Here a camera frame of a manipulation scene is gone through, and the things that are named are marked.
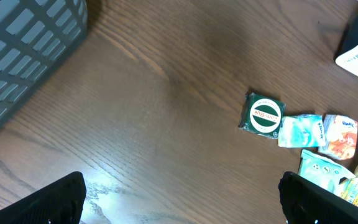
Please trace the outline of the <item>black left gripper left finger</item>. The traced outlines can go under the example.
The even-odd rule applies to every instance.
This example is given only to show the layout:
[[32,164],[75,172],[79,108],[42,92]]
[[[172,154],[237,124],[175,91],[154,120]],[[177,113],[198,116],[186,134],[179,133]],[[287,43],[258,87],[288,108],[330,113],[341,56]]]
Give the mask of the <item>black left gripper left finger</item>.
[[75,171],[0,210],[0,224],[79,224],[85,197],[83,174]]

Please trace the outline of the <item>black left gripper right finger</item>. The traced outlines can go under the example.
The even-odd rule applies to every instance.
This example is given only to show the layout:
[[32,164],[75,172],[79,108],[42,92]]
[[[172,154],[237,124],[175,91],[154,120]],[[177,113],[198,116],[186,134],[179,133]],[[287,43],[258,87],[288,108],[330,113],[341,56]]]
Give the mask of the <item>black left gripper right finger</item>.
[[289,224],[358,224],[358,207],[294,172],[284,173],[278,189],[282,210]]

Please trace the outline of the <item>teal long snack packet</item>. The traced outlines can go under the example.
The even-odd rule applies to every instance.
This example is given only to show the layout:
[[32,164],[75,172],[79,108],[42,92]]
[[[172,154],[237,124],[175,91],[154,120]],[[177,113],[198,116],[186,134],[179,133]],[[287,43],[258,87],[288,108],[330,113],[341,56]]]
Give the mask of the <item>teal long snack packet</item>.
[[307,149],[303,149],[301,152],[298,175],[334,194],[339,190],[341,179],[355,177],[342,165]]

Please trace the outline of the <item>teal small tissue pack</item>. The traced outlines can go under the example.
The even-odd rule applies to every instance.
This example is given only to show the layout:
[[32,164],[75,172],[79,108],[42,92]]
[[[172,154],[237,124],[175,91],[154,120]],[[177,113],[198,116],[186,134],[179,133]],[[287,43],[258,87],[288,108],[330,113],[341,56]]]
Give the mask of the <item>teal small tissue pack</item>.
[[287,148],[325,146],[323,117],[318,114],[284,116],[278,133],[278,146]]

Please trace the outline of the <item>orange small tissue pack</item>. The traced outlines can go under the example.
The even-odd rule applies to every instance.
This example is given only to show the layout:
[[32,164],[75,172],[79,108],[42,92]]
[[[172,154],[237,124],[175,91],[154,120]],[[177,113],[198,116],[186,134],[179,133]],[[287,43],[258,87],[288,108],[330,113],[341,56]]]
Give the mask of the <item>orange small tissue pack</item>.
[[318,152],[333,159],[352,159],[356,152],[358,122],[350,117],[327,114],[323,121],[326,143]]

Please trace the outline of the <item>green round-logo box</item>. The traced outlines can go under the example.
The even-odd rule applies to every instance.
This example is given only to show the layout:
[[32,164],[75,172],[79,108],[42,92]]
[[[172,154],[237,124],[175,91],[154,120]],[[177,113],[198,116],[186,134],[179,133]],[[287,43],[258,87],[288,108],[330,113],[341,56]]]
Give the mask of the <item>green round-logo box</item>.
[[239,129],[278,139],[280,123],[286,104],[264,95],[248,93],[242,108]]

